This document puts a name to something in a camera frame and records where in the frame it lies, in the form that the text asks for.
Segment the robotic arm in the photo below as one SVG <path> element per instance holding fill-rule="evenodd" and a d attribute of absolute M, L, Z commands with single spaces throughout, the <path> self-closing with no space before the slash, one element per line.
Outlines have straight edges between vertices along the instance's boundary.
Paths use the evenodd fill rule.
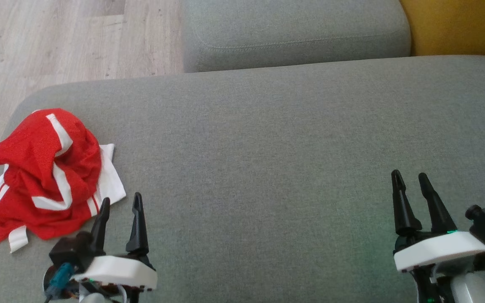
<path fill-rule="evenodd" d="M 421 231 L 402 175 L 392 172 L 397 270 L 413 276 L 418 303 L 485 303 L 485 282 L 474 274 L 485 271 L 485 209 L 470 207 L 466 217 L 473 226 L 469 232 L 458 231 L 426 174 L 419 175 L 419 182 L 428 203 L 431 231 Z"/>
<path fill-rule="evenodd" d="M 149 244 L 143 202 L 135 194 L 134 220 L 126 255 L 106 255 L 104 235 L 109 219 L 110 200 L 105 198 L 91 232 L 81 231 L 74 238 L 62 238 L 50 251 L 51 266 L 44 275 L 46 303 L 75 298 L 82 303 L 138 303 L 140 293 L 156 289 L 157 274 L 149 262 Z"/>

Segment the mustard yellow fabric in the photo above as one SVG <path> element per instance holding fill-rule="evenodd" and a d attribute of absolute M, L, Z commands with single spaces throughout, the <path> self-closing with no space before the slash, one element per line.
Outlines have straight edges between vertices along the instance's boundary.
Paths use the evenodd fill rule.
<path fill-rule="evenodd" d="M 485 0 L 400 0 L 412 55 L 485 55 Z"/>

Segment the gray cushion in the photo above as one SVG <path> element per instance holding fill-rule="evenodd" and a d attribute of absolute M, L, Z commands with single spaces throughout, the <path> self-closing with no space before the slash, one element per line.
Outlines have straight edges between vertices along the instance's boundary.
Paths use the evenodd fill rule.
<path fill-rule="evenodd" d="M 183 0 L 186 72 L 409 56 L 398 0 Z"/>
<path fill-rule="evenodd" d="M 421 171 L 460 229 L 470 205 L 485 206 L 485 57 L 54 86 L 27 98 L 6 134 L 50 107 L 115 143 L 127 192 L 143 194 L 159 276 L 143 302 L 412 302 L 392 257 L 391 171 L 427 229 Z M 129 199 L 114 205 L 109 253 L 124 252 L 132 218 Z M 30 240 L 13 255 L 0 244 L 0 302 L 42 302 L 56 240 Z"/>

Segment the white cable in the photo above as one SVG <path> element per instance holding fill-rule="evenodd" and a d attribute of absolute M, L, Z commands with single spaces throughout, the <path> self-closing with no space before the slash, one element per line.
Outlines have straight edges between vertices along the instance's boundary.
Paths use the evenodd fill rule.
<path fill-rule="evenodd" d="M 117 289 L 119 290 L 119 293 L 123 296 L 123 303 L 127 303 L 127 291 L 121 284 L 117 284 Z"/>

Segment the blue cable connector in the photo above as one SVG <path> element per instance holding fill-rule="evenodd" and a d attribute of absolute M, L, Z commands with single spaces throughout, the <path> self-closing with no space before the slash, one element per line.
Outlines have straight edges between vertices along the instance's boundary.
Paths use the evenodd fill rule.
<path fill-rule="evenodd" d="M 46 296 L 45 303 L 50 302 L 52 299 L 59 298 L 61 291 L 65 289 L 72 275 L 74 274 L 74 268 L 70 263 L 63 263 L 53 278 L 50 280 L 50 286 L 46 288 L 44 295 Z"/>

